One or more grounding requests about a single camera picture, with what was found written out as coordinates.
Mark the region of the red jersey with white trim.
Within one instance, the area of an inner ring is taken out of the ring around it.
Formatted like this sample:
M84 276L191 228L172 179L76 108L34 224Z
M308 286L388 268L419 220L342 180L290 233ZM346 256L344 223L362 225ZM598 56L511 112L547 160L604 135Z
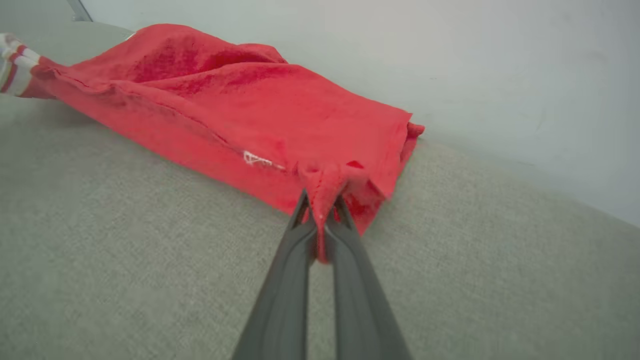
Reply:
M425 128L265 44L158 23L80 63L0 33L0 94L59 100L197 173L325 225L343 195L364 233Z

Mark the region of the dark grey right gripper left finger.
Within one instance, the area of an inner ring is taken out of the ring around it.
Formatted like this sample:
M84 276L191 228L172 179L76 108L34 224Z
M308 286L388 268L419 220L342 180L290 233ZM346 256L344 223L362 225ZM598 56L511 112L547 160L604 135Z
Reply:
M302 191L231 360L306 360L309 269L317 234Z

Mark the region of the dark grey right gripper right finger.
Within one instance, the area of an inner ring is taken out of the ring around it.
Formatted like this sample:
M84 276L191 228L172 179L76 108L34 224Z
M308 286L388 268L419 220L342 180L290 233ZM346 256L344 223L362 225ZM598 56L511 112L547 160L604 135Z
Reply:
M336 360L413 360L343 196L324 225L333 265Z

